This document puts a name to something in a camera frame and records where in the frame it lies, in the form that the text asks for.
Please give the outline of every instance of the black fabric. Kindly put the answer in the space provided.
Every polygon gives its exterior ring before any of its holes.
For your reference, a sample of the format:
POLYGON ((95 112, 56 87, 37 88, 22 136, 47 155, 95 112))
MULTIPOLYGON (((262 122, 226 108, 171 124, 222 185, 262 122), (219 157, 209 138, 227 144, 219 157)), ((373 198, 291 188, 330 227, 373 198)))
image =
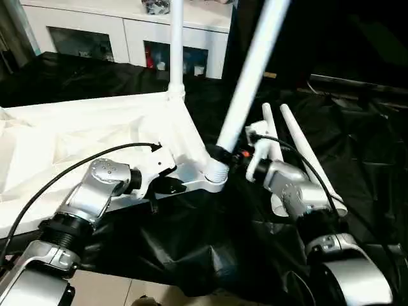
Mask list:
MULTIPOLYGON (((184 82, 191 117, 204 141, 214 144, 235 84, 195 78, 184 82)), ((0 105, 157 92, 167 85, 163 71, 43 54, 0 83, 0 105)), ((339 106, 330 97, 280 92, 262 84, 249 122, 261 119, 264 102, 272 105, 279 136, 290 142, 279 114, 279 105, 289 104, 344 201, 387 243, 400 242, 408 249, 406 113, 371 102, 339 106)), ((301 166, 290 153, 284 157, 301 166)), ((272 215, 270 194, 261 186, 236 173, 221 193, 194 191, 158 205, 154 215, 148 204, 106 214, 85 250, 83 268, 175 284, 191 296, 224 288, 276 305, 305 305, 310 300, 282 289, 289 271, 305 277, 309 270, 296 230, 287 219, 272 215)), ((395 279, 370 233, 351 214, 346 219, 356 238, 371 245, 366 251, 379 267, 395 279)), ((404 288, 404 258, 396 259, 404 288)))

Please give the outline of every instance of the white frame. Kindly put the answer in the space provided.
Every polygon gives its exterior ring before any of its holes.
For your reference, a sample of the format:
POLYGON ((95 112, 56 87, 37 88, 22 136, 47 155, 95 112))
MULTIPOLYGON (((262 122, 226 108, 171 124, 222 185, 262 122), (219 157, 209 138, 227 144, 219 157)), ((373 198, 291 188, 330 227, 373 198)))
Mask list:
MULTIPOLYGON (((146 67, 144 41, 170 44, 170 25, 138 20, 124 20, 130 63, 146 67)), ((228 42, 228 33, 183 27, 183 46, 208 50, 207 78, 221 78, 228 42)))
POLYGON ((57 52, 47 27, 60 27, 109 35, 114 61, 129 62, 121 18, 36 6, 23 7, 41 53, 57 52))
MULTIPOLYGON (((217 141, 217 145, 226 151, 232 152, 234 146, 236 145, 238 136, 241 133, 247 114, 249 113, 249 109, 252 105, 253 98, 256 91, 258 90, 263 71, 274 48, 289 3, 290 0, 266 0, 264 4, 261 18, 258 22, 255 36, 249 49, 249 54, 245 60, 244 68, 241 72, 230 108, 228 110, 227 117, 224 121, 221 134, 217 141)), ((110 103, 114 105, 116 101, 122 101, 121 103, 125 104, 127 102, 130 102, 132 104, 139 102, 143 106, 152 108, 153 113, 157 114, 157 118, 153 122, 155 124, 153 129, 158 131, 158 135, 164 133, 166 142, 171 144, 171 147, 173 149, 172 154, 174 155, 176 160, 180 161, 181 164, 181 167, 178 167, 177 172, 175 172, 174 174, 177 177, 181 178, 184 182, 186 182, 187 192, 196 189, 206 189, 210 192, 216 193, 222 190, 224 184, 226 183, 229 168, 225 164, 220 163, 213 158, 210 158, 208 152, 205 149, 204 143, 197 132, 194 122, 191 119, 191 116, 189 115, 189 112, 184 104, 185 91, 182 81, 182 35, 184 32, 182 23, 183 0, 171 0, 170 5, 171 70, 168 91, 158 92, 155 94, 141 94, 126 97, 90 99, 87 100, 87 103, 98 104, 103 101, 107 105, 109 105, 110 103), (154 98, 155 102, 161 103, 166 107, 164 112, 160 108, 157 108, 154 103, 152 103, 152 98, 154 98)), ((90 16, 88 16, 90 14, 87 13, 76 13, 70 11, 41 9, 34 7, 25 7, 25 10, 27 12, 27 16, 29 18, 31 26, 34 27, 34 34, 36 35, 36 37, 42 37, 44 39, 44 41, 40 41, 39 43, 45 43, 48 46, 47 48, 52 48, 54 44, 50 45, 50 35, 45 25, 67 27, 69 29, 72 29, 70 25, 65 24, 66 22, 62 21, 66 19, 66 15, 64 14, 71 14, 73 18, 77 18, 77 28, 74 29, 86 29, 86 31, 100 33, 103 27, 104 29, 106 29, 106 32, 102 31, 102 33, 111 33, 111 30, 120 32, 120 23, 115 17, 107 18, 106 16, 93 16, 91 18, 96 18, 94 19, 94 21, 97 22, 95 24, 91 24, 92 22, 89 22, 90 16), (35 11, 42 14, 40 15, 43 16, 43 18, 40 18, 42 20, 32 20, 34 15, 35 19, 39 18, 39 15, 32 14, 35 11), (51 16, 49 13, 46 13, 46 11, 54 11, 55 14, 53 13, 51 14, 51 16), (110 20, 110 22, 101 24, 106 20, 110 20)), ((124 29, 123 37, 121 40, 126 45, 124 29)), ((121 54, 120 50, 118 51, 119 55, 123 56, 122 58, 126 58, 125 54, 121 54)), ((80 111, 80 108, 83 106, 84 102, 85 101, 68 101, 63 103, 52 103, 43 106, 46 109, 57 108, 59 111, 61 111, 64 106, 71 107, 77 105, 78 111, 80 111)), ((41 105, 22 106, 20 108, 6 109, 6 112, 18 111, 32 116, 33 113, 31 112, 31 109, 38 107, 41 107, 41 105)), ((41 199, 39 199, 39 203, 35 205, 38 210, 36 212, 33 209, 28 211, 22 222, 19 224, 17 233, 35 230, 40 221, 49 218, 54 213, 54 209, 56 209, 59 205, 59 203, 53 201, 52 206, 47 205, 47 209, 41 209, 41 204, 45 208, 45 203, 42 203, 41 199)), ((14 203, 12 206, 4 208, 0 205, 0 208, 2 210, 0 215, 6 221, 4 222, 4 224, 2 224, 2 232, 4 233, 4 235, 1 235, 0 238, 2 238, 2 236, 5 236, 6 231, 10 229, 11 224, 19 213, 19 205, 24 205, 24 203, 14 203)))

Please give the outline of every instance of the red object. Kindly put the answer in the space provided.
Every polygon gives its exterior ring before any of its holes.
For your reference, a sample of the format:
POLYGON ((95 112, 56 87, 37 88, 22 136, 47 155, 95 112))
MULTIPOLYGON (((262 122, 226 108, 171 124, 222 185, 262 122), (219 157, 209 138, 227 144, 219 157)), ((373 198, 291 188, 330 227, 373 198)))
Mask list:
POLYGON ((145 55, 146 55, 146 67, 154 68, 154 61, 153 61, 153 58, 150 56, 149 47, 145 47, 145 55))

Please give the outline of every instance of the black cable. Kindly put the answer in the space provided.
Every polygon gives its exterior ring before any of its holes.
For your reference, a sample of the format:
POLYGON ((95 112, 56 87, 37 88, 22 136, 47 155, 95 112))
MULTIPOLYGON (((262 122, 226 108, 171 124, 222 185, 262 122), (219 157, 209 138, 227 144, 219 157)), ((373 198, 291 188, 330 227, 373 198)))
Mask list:
POLYGON ((319 181, 321 187, 324 190, 324 193, 327 196, 327 200, 328 200, 328 202, 330 204, 331 209, 333 210, 333 213, 337 216, 338 219, 340 219, 339 212, 337 211, 336 206, 334 205, 333 198, 332 198, 332 195, 329 192, 329 189, 327 189, 326 184, 323 182, 322 178, 320 177, 320 175, 318 174, 316 169, 313 168, 313 166, 309 163, 309 161, 306 159, 306 157, 304 157, 295 147, 293 147, 292 145, 288 144, 287 142, 284 142, 283 140, 280 140, 280 139, 278 139, 276 137, 265 136, 265 135, 257 135, 257 134, 253 134, 253 135, 251 135, 251 137, 254 137, 255 139, 264 138, 264 139, 273 140, 275 142, 280 143, 284 147, 289 148, 294 154, 296 154, 306 164, 306 166, 311 170, 311 172, 313 172, 314 176, 319 181))
POLYGON ((50 182, 46 183, 28 202, 27 204, 25 204, 25 206, 23 207, 23 209, 21 210, 21 212, 18 214, 17 218, 15 219, 13 225, 10 228, 10 231, 8 232, 7 235, 7 241, 3 247, 3 250, 1 251, 0 254, 0 266, 3 266, 3 263, 6 259, 6 255, 7 255, 7 248, 10 246, 11 244, 11 240, 13 239, 13 236, 15 234, 15 231, 18 227, 18 225, 20 224, 21 219, 23 218, 23 216, 26 214, 26 212, 29 210, 29 208, 31 207, 31 205, 44 193, 44 191, 46 191, 52 184, 54 184, 55 182, 57 182, 61 177, 63 177, 65 174, 67 174, 68 172, 74 170, 75 168, 78 168, 79 166, 88 163, 89 161, 92 161, 95 158, 98 158, 102 155, 105 155, 107 153, 111 153, 113 151, 116 150, 120 150, 120 149, 125 149, 125 148, 129 148, 129 147, 151 147, 152 150, 154 149, 158 149, 160 148, 160 145, 156 145, 154 143, 127 143, 125 145, 118 145, 117 147, 113 147, 107 150, 104 150, 102 152, 99 152, 97 154, 94 154, 92 156, 89 156, 79 162, 77 162, 76 164, 66 168, 64 171, 62 171, 60 174, 58 174, 56 177, 54 177, 50 182))
POLYGON ((387 258, 390 260, 391 265, 394 269, 394 273, 397 276, 397 288, 396 289, 392 283, 390 281, 389 284, 391 286, 392 291, 394 292, 394 294, 396 295, 396 298, 399 298, 399 289, 401 286, 401 280, 400 280, 400 272, 399 269, 397 267, 397 264, 395 262, 395 259, 392 255, 392 252, 390 250, 390 248, 388 247, 388 245, 386 243, 383 242, 382 238, 375 232, 375 230, 371 227, 371 225, 367 222, 367 220, 365 220, 363 218, 362 215, 360 215, 357 210, 355 210, 353 207, 351 207, 350 205, 346 205, 341 199, 333 196, 332 194, 330 194, 329 190, 327 189, 325 183, 323 182, 323 180, 321 179, 320 175, 318 174, 318 172, 316 171, 316 169, 314 169, 314 167, 309 163, 309 161, 306 159, 306 157, 304 157, 296 148, 294 148, 292 145, 288 144, 287 142, 284 142, 283 140, 280 140, 276 137, 272 137, 272 136, 264 136, 264 135, 257 135, 254 134, 252 135, 252 137, 260 139, 260 138, 264 138, 264 139, 269 139, 269 140, 273 140, 275 142, 278 142, 279 144, 281 144, 282 146, 285 146, 287 148, 289 148, 293 153, 295 153, 308 167, 309 169, 313 172, 313 174, 316 176, 317 180, 319 181, 319 183, 321 184, 324 193, 326 193, 326 196, 328 197, 328 201, 329 204, 331 206, 331 209, 336 213, 336 215, 338 217, 339 213, 337 212, 337 209, 334 205, 333 199, 339 201, 341 204, 343 204, 361 223, 362 225, 364 225, 364 227, 366 227, 366 229, 371 233, 371 235, 380 243, 382 249, 384 250, 385 254, 387 255, 387 258))

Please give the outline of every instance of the silver robot arm segment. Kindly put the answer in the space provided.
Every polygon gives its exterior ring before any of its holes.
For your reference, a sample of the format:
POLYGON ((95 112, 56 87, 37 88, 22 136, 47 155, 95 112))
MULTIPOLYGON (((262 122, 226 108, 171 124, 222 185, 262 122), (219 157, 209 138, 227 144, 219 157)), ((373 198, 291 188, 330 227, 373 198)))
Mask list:
POLYGON ((149 154, 143 166, 96 159, 50 220, 42 223, 41 236, 29 244, 15 266, 0 282, 0 306, 71 305, 75 289, 67 279, 80 264, 87 239, 113 196, 123 193, 143 198, 160 174, 175 169, 170 151, 161 147, 149 154))

